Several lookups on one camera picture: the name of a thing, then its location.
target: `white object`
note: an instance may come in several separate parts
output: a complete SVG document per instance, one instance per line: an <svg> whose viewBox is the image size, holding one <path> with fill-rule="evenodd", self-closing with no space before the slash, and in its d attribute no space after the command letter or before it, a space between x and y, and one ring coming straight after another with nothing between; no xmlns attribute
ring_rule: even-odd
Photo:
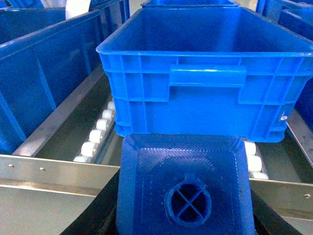
<svg viewBox="0 0 313 235"><path fill-rule="evenodd" d="M107 119L99 119L96 124L96 128L101 131L106 131L111 121Z"/></svg>
<svg viewBox="0 0 313 235"><path fill-rule="evenodd" d="M249 173L249 178L268 180L268 175L266 175L265 173L261 173L261 172L251 172L251 173Z"/></svg>
<svg viewBox="0 0 313 235"><path fill-rule="evenodd" d="M105 131L102 130L92 130L89 134L89 141L93 143L100 143L103 140Z"/></svg>
<svg viewBox="0 0 313 235"><path fill-rule="evenodd" d="M77 156L74 158L73 162L78 162L78 163L91 163L91 157L87 156Z"/></svg>
<svg viewBox="0 0 313 235"><path fill-rule="evenodd" d="M91 0L67 0L65 6L65 19L80 16L89 12Z"/></svg>
<svg viewBox="0 0 313 235"><path fill-rule="evenodd" d="M83 143L82 155L87 156L87 157L93 157L97 152L98 146L99 145L97 143L92 143L92 142Z"/></svg>
<svg viewBox="0 0 313 235"><path fill-rule="evenodd" d="M248 171L249 172L261 172L262 171L262 159L259 156L248 155Z"/></svg>
<svg viewBox="0 0 313 235"><path fill-rule="evenodd" d="M246 155L255 155L256 154L256 144L251 141L244 141L246 148Z"/></svg>
<svg viewBox="0 0 313 235"><path fill-rule="evenodd" d="M102 119L108 119L112 121L114 118L114 115L115 115L114 110L106 109L102 112Z"/></svg>
<svg viewBox="0 0 313 235"><path fill-rule="evenodd" d="M108 103L108 109L115 111L115 104L114 104L114 101L110 101L110 102Z"/></svg>

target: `plastic crate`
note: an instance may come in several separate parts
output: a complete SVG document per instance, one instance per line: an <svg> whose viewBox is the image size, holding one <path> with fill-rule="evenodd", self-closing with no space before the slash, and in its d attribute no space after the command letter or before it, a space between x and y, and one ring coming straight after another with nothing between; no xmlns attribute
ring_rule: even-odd
<svg viewBox="0 0 313 235"><path fill-rule="evenodd" d="M313 9L283 10L279 24L313 40ZM295 107L313 131L313 80L307 82Z"/></svg>
<svg viewBox="0 0 313 235"><path fill-rule="evenodd" d="M11 154L100 64L121 1L65 21L64 9L0 10L0 153Z"/></svg>
<svg viewBox="0 0 313 235"><path fill-rule="evenodd" d="M261 0L261 2L263 4L258 3L257 12L276 23L284 9L313 9L313 0Z"/></svg>
<svg viewBox="0 0 313 235"><path fill-rule="evenodd" d="M116 226L121 235L255 235L243 141L127 136Z"/></svg>
<svg viewBox="0 0 313 235"><path fill-rule="evenodd" d="M121 136L281 141L313 75L313 42L241 7L141 9L97 51Z"/></svg>
<svg viewBox="0 0 313 235"><path fill-rule="evenodd" d="M147 0L142 5L146 7L162 8L188 8L188 7L213 7L213 6L238 6L231 0Z"/></svg>

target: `crate rim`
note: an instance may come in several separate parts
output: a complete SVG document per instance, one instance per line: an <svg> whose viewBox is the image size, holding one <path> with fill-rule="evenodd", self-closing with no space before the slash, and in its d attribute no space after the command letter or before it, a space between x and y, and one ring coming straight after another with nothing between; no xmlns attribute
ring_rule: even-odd
<svg viewBox="0 0 313 235"><path fill-rule="evenodd" d="M256 12L245 8L245 7L236 7L236 8L242 8L253 15L256 15L258 17L261 17L263 20L275 24L276 26L280 27L281 29L301 38L302 40L307 41L308 44L312 45L312 51L307 52L189 52L189 51L144 51L144 50L110 50L105 49L106 45L110 43L112 40L114 40L116 37L118 37L123 30L128 27L129 24L131 24L132 20L135 19L142 11L156 11L160 10L153 9L153 8L143 8L137 10L121 27L119 27L115 32L113 32L109 37L107 37L99 46L97 46L96 51L103 55L143 55L143 56L188 56L188 57L313 57L313 41L298 35L291 30L282 27L281 25L267 19L264 16L261 16L257 14ZM185 9L163 9L166 11L171 10L190 10L188 8Z"/></svg>
<svg viewBox="0 0 313 235"><path fill-rule="evenodd" d="M144 3L140 4L142 7L151 7L150 5L148 5L148 3L150 3L152 0L146 0ZM228 0L229 2L231 2L232 4L229 4L229 7L238 7L240 6L239 3L233 1L233 0ZM189 5L184 5L184 7L181 7L180 4L173 4L173 5L158 5L156 8L175 8L175 7L178 7L178 8L185 8L185 7L189 7L189 6L192 6L192 7L218 7L218 6L221 6L221 7L226 7L225 4L199 4L199 5L192 5L192 4L189 4Z"/></svg>

